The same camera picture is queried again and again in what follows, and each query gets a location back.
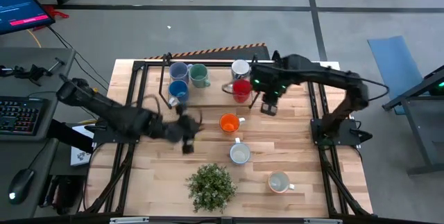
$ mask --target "white paper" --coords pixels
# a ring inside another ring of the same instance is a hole
[[[94,133],[85,129],[85,126],[76,126],[72,129],[79,132],[82,135],[93,138]],[[71,166],[78,166],[82,164],[87,164],[89,159],[91,158],[91,154],[86,153],[85,151],[81,151],[78,148],[71,147]]]

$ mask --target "blue mug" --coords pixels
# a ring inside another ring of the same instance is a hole
[[[189,81],[189,68],[191,64],[186,65],[182,62],[173,63],[169,67],[169,75],[172,80],[182,80],[188,84]]]
[[[188,101],[188,85],[183,80],[173,81],[168,86],[168,93],[171,96],[169,99],[169,104],[171,106]]]

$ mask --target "gray desk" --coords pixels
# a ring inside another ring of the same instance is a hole
[[[27,96],[33,92],[57,91],[63,84],[58,74],[68,75],[74,60],[74,51],[71,49],[1,48],[0,64],[6,67],[18,65],[30,69],[31,65],[35,64],[48,69],[55,63],[55,57],[65,61],[66,65],[55,70],[52,77],[42,77],[39,80],[41,87],[25,79],[0,78],[0,96]],[[36,94],[34,96],[47,98],[51,101],[45,116],[48,121],[40,126],[47,130],[56,110],[57,98],[55,94]],[[28,197],[20,205],[11,205],[7,198],[10,181],[20,169],[28,167],[43,147],[45,139],[42,141],[13,141],[12,138],[5,140],[5,135],[2,135],[0,140],[2,140],[0,141],[0,196],[3,196],[0,197],[0,221],[31,218],[34,216],[35,208],[40,199],[40,194],[58,147],[58,141],[55,139],[49,140],[46,148],[32,166],[35,175]]]

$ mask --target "computer mouse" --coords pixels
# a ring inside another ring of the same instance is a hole
[[[26,199],[33,178],[34,170],[32,169],[22,169],[14,176],[8,190],[11,204],[20,204]]]

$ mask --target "white mug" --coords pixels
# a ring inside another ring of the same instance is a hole
[[[231,146],[230,158],[235,164],[245,164],[250,159],[250,148],[236,137],[236,143]]]
[[[288,189],[294,190],[294,184],[290,183],[289,176],[282,171],[274,171],[269,175],[268,186],[275,193],[284,193]]]
[[[231,64],[231,76],[233,79],[246,78],[250,73],[250,64],[245,60],[236,60]]]

